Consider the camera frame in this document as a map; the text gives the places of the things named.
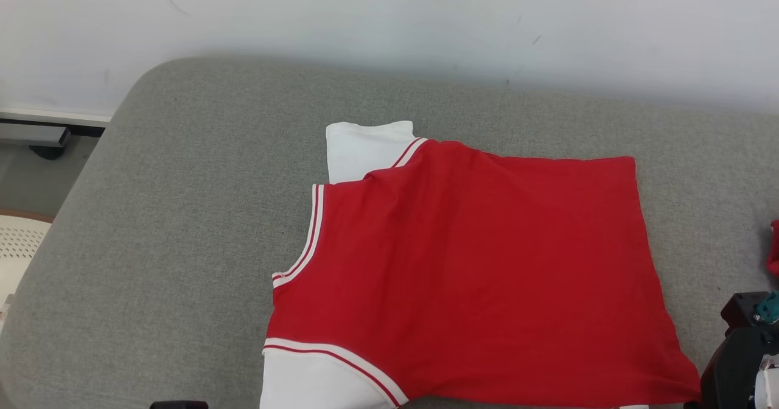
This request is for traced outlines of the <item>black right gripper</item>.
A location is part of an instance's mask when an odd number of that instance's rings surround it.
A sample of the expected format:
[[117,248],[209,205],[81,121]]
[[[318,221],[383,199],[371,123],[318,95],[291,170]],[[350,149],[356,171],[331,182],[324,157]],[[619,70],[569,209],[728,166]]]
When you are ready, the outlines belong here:
[[777,329],[729,331],[685,408],[777,408]]

